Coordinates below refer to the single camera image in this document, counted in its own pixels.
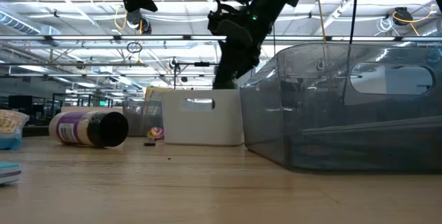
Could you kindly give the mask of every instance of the teal object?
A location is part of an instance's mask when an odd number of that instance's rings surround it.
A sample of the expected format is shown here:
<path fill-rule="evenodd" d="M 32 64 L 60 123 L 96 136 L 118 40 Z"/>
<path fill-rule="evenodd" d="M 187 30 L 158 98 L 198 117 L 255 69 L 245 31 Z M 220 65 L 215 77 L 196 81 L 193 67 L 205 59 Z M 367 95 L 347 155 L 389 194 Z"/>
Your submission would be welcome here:
<path fill-rule="evenodd" d="M 14 162 L 0 162 L 0 185 L 19 180 L 21 165 Z"/>

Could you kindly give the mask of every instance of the plastic bag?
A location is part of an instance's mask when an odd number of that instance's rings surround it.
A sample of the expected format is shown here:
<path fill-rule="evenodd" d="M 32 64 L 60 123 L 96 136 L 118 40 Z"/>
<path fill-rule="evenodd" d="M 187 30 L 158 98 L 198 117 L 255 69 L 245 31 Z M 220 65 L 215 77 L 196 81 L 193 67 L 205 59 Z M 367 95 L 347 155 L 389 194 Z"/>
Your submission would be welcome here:
<path fill-rule="evenodd" d="M 0 110 L 0 150 L 17 150 L 21 134 L 29 116 L 16 111 Z"/>

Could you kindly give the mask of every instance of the transparent plastic container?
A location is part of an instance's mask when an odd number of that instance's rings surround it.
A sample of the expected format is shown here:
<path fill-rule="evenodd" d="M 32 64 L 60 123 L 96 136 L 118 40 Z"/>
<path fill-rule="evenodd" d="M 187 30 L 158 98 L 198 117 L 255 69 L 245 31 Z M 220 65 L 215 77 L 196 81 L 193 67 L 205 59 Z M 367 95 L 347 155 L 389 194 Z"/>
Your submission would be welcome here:
<path fill-rule="evenodd" d="M 240 88 L 246 147 L 288 169 L 442 169 L 438 48 L 305 44 Z"/>

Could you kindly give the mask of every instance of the black lid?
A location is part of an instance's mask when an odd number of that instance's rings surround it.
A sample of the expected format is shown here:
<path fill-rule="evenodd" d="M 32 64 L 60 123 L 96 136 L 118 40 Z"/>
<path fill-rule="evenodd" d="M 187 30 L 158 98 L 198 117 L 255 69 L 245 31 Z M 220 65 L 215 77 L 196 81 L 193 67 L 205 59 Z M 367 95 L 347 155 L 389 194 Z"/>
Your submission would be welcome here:
<path fill-rule="evenodd" d="M 97 112 L 88 125 L 88 137 L 97 147 L 116 147 L 129 132 L 127 119 L 117 112 Z"/>

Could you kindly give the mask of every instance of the yellow cable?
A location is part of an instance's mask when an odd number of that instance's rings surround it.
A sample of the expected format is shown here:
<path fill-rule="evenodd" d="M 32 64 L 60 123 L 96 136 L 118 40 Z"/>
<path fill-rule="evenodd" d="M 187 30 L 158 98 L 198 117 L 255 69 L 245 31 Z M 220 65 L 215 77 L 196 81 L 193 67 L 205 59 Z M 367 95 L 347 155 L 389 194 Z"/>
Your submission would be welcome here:
<path fill-rule="evenodd" d="M 126 20 L 127 20 L 127 12 L 124 15 L 124 25 L 123 27 L 119 26 L 117 23 L 117 15 L 118 15 L 118 10 L 119 10 L 119 6 L 117 7 L 117 11 L 115 11 L 115 17 L 113 19 L 113 22 L 115 23 L 115 26 L 117 26 L 117 28 L 119 28 L 120 30 L 123 30 L 126 27 Z"/>
<path fill-rule="evenodd" d="M 412 26 L 414 32 L 416 33 L 416 35 L 420 36 L 419 32 L 417 32 L 417 29 L 414 27 L 413 23 L 410 23 L 410 25 Z"/>
<path fill-rule="evenodd" d="M 324 38 L 324 42 L 327 42 L 327 38 L 325 37 L 325 27 L 324 27 L 324 18 L 323 18 L 323 7 L 320 4 L 320 0 L 318 0 L 318 5 L 319 5 L 319 14 L 320 14 L 320 25 L 323 29 L 323 38 Z"/>
<path fill-rule="evenodd" d="M 401 21 L 401 22 L 404 22 L 404 23 L 409 23 L 409 24 L 412 24 L 412 23 L 418 23 L 418 22 L 423 21 L 423 20 L 425 20 L 425 19 L 427 19 L 428 17 L 431 16 L 431 14 L 432 14 L 431 11 L 433 10 L 433 7 L 434 7 L 434 6 L 431 6 L 430 13 L 428 13 L 428 15 L 427 15 L 426 17 L 424 17 L 424 18 L 422 18 L 422 19 L 419 19 L 419 20 L 408 21 L 408 20 L 400 19 L 400 18 L 396 17 L 396 14 L 397 14 L 398 12 L 393 12 L 393 18 L 396 19 L 396 20 L 399 20 L 399 21 Z"/>

